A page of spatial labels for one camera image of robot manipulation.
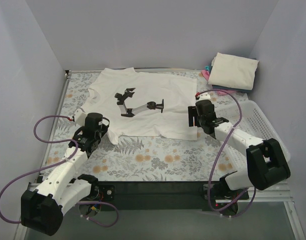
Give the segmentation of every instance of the white wall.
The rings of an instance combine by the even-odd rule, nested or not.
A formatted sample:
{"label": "white wall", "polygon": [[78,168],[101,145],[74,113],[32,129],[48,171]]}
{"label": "white wall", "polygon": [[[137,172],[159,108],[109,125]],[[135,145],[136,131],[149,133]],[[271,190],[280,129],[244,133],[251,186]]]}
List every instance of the white wall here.
{"label": "white wall", "polygon": [[[41,166],[46,146],[35,140],[33,126],[55,113],[63,83],[64,72],[26,2],[0,0],[0,190]],[[47,138],[51,125],[41,125],[39,135]],[[5,216],[19,219],[21,195],[33,179],[5,192]],[[13,239],[16,227],[0,219],[0,240]]]}
{"label": "white wall", "polygon": [[306,0],[279,0],[251,58],[251,95],[291,153],[289,185],[306,235]]}
{"label": "white wall", "polygon": [[26,0],[64,69],[201,69],[249,56],[278,0]]}

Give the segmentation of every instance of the white laundry basket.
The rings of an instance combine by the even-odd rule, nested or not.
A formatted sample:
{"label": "white laundry basket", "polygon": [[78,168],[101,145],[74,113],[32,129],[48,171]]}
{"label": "white laundry basket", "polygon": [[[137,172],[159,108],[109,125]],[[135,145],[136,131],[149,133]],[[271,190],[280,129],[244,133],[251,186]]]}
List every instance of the white laundry basket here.
{"label": "white laundry basket", "polygon": [[[264,140],[271,138],[278,140],[286,161],[289,161],[291,158],[289,151],[259,106],[254,101],[250,100],[240,102],[239,104],[242,109],[242,121],[239,123],[237,128]],[[226,118],[232,124],[236,123],[240,117],[239,108],[236,103],[232,103],[224,107],[218,107],[215,111],[218,118]],[[236,170],[245,169],[247,167],[246,157],[233,147],[226,146],[224,151]]]}

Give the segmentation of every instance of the floral tablecloth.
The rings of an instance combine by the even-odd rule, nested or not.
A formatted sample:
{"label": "floral tablecloth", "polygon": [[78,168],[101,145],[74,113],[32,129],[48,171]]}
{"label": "floral tablecloth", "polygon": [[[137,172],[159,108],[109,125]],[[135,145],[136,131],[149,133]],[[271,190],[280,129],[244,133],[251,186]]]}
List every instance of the floral tablecloth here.
{"label": "floral tablecloth", "polygon": [[[211,89],[199,71],[163,72],[197,79],[197,91]],[[60,114],[72,116],[89,96],[88,86],[99,73],[74,73],[69,80]],[[245,93],[234,93],[239,101],[248,100]],[[233,103],[229,96],[211,93],[215,107]],[[69,139],[78,125],[59,119],[53,140]],[[53,144],[44,165],[61,160],[68,144]],[[91,174],[100,181],[207,181],[214,159],[221,146],[220,141],[206,135],[201,128],[197,131],[197,141],[175,140],[164,137],[121,136],[118,145],[113,145],[107,136],[99,148],[79,169],[80,174]],[[225,152],[216,167],[213,179],[219,180],[233,171],[233,166]],[[44,172],[44,177],[51,168]]]}

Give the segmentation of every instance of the pink cloth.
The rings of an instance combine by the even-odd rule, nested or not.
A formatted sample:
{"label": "pink cloth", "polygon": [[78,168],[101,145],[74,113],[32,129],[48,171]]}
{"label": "pink cloth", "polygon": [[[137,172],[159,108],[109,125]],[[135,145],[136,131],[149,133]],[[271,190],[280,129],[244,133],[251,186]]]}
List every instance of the pink cloth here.
{"label": "pink cloth", "polygon": [[[207,71],[207,70],[202,70],[201,71],[203,77],[206,79],[206,81],[209,81],[209,78],[210,78],[210,72]],[[229,94],[233,94],[233,93],[236,93],[237,91],[235,90],[226,90]],[[216,94],[219,95],[219,96],[223,96],[223,95],[227,95],[225,92],[222,92],[222,91],[216,91]]]}

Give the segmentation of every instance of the graphic print on shirt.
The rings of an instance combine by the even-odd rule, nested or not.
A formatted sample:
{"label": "graphic print on shirt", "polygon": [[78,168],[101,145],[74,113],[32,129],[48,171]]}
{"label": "graphic print on shirt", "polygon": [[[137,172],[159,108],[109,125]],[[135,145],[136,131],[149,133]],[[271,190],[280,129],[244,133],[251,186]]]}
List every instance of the graphic print on shirt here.
{"label": "graphic print on shirt", "polygon": [[161,104],[157,104],[155,101],[149,101],[148,103],[136,107],[136,108],[127,108],[125,105],[125,100],[127,98],[132,98],[133,94],[134,94],[134,90],[136,88],[127,88],[124,91],[124,94],[122,95],[121,93],[116,93],[115,94],[115,98],[117,99],[117,105],[121,111],[121,116],[122,117],[127,117],[127,118],[132,118],[134,117],[136,114],[139,114],[141,112],[144,112],[146,110],[156,110],[159,109],[161,110],[161,113],[163,113],[163,109],[164,109],[164,99],[162,99],[162,103]]}

